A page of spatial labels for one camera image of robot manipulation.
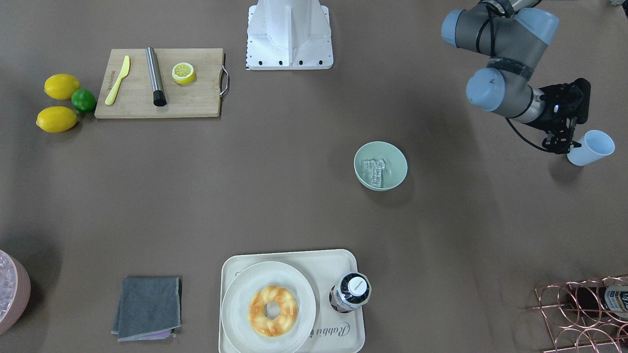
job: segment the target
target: gray robot arm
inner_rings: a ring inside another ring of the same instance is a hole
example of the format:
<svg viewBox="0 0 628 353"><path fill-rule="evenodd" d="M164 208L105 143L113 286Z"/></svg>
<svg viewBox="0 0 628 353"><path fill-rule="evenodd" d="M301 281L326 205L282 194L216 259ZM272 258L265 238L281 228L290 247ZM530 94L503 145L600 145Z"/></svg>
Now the gray robot arm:
<svg viewBox="0 0 628 353"><path fill-rule="evenodd" d="M526 142L562 154L578 146L572 141L573 131L587 120L590 84L578 79L540 89L528 85L559 23L556 16L532 8L539 2L480 1L471 10L452 11L441 35L457 48L490 56L487 67L467 84L471 104L504 116L518 135L511 120L545 131L544 148Z"/></svg>

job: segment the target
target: towel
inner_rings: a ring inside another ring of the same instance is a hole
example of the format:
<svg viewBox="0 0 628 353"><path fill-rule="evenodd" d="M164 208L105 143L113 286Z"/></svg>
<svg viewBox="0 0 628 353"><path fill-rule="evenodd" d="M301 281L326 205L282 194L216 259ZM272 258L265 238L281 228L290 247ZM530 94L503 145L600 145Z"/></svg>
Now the towel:
<svg viewBox="0 0 628 353"><path fill-rule="evenodd" d="M158 340L181 326L179 277L126 278L111 333L118 341Z"/></svg>

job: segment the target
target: mint green bowl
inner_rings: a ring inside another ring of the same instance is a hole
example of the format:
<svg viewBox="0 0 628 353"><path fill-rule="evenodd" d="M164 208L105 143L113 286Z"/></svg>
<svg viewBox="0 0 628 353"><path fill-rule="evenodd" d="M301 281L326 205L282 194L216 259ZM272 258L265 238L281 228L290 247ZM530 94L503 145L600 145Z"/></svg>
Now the mint green bowl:
<svg viewBox="0 0 628 353"><path fill-rule="evenodd" d="M367 181L363 162L383 159L386 168L382 171L382 187L374 187ZM399 148L383 141L373 141L357 150L354 157L354 170L362 185L373 191L386 191L397 187L408 174L408 162Z"/></svg>

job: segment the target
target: donut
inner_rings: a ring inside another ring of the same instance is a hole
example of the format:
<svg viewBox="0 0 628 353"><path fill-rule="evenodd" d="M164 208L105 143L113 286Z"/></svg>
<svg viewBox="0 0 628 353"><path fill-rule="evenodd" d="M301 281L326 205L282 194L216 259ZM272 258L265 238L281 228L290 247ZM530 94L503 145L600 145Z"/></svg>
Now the donut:
<svg viewBox="0 0 628 353"><path fill-rule="evenodd" d="M270 319L264 313L268 303L279 305L279 315ZM289 290L276 285L269 285L251 298L249 303L249 323L255 332L262 336L277 337L292 329L296 321L298 308L295 296Z"/></svg>

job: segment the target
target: white tray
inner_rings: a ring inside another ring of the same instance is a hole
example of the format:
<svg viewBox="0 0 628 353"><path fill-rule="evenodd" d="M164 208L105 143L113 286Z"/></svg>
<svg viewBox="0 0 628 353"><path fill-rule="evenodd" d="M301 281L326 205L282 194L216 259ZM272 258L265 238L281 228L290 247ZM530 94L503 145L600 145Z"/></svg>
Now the white tray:
<svg viewBox="0 0 628 353"><path fill-rule="evenodd" d="M340 277L357 271L355 256L344 249L300 251L293 253L237 255L222 265L220 281L220 307L227 288L238 274L251 265L263 261L281 261L307 278L314 291L317 303L317 317L310 337L298 349L299 353L356 353L364 346L364 318L362 308L350 313L339 313L329 304L329 291ZM220 320L218 351L237 353L229 343Z"/></svg>

